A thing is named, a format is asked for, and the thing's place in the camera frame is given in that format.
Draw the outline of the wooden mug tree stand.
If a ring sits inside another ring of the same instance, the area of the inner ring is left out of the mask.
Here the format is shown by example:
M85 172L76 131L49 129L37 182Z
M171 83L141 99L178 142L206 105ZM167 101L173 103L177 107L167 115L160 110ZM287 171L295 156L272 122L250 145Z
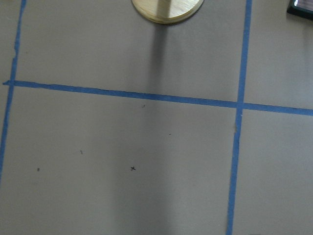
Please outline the wooden mug tree stand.
M204 0L133 0L144 18L158 24L175 24L194 15Z

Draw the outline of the black framed glass rack tray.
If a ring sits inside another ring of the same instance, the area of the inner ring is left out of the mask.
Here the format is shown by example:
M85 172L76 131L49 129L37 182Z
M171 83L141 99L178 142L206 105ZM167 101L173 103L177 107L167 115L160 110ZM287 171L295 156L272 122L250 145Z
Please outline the black framed glass rack tray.
M287 13L312 20L313 0L290 0Z

